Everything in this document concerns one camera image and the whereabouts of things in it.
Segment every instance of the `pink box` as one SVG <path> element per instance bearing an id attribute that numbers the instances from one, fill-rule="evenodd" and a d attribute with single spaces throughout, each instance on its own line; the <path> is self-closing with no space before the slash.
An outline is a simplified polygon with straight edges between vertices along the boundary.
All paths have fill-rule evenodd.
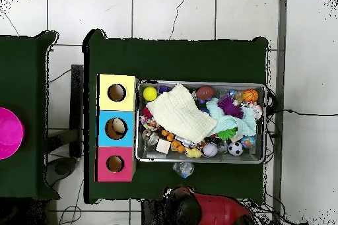
<path id="1" fill-rule="evenodd" d="M 107 160 L 111 156 L 119 156 L 123 160 L 123 168 L 119 172 L 112 172 L 107 167 Z M 131 181 L 136 169 L 133 147 L 99 146 L 98 147 L 98 181 Z"/>

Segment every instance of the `soccer ball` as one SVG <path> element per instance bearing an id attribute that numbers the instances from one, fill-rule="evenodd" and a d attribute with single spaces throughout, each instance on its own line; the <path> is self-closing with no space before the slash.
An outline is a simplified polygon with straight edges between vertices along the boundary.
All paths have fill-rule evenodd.
<path id="1" fill-rule="evenodd" d="M 239 156 L 243 153 L 243 145 L 239 142 L 229 144 L 229 153 Z"/>

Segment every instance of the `plastic bottle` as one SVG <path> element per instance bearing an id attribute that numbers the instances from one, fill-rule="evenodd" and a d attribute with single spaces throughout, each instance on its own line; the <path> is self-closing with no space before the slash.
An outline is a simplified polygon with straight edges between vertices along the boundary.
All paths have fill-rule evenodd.
<path id="1" fill-rule="evenodd" d="M 193 173 L 193 164 L 190 162 L 175 162 L 172 169 L 184 179 Z"/>

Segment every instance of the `round hole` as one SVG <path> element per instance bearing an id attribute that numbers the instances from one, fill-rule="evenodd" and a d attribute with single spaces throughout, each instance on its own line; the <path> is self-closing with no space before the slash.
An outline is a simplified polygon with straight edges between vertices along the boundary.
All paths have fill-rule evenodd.
<path id="1" fill-rule="evenodd" d="M 113 173 L 118 173 L 122 171 L 124 167 L 124 161 L 120 156 L 113 155 L 107 159 L 106 162 L 107 169 Z"/>
<path id="2" fill-rule="evenodd" d="M 107 121 L 105 132 L 112 140 L 122 139 L 128 131 L 127 124 L 121 118 L 111 118 Z"/>
<path id="3" fill-rule="evenodd" d="M 120 102 L 125 98 L 127 92 L 121 84 L 113 84 L 108 89 L 108 98 L 113 102 Z"/>

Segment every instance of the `blue box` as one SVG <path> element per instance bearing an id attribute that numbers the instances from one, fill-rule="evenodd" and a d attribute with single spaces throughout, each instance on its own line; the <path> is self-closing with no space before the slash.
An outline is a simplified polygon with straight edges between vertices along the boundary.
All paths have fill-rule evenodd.
<path id="1" fill-rule="evenodd" d="M 120 118 L 127 124 L 127 133 L 118 140 L 113 140 L 107 136 L 105 126 L 107 121 L 112 118 Z M 134 112 L 115 112 L 102 111 L 98 116 L 98 145 L 99 146 L 128 146 L 134 145 L 135 114 Z"/>

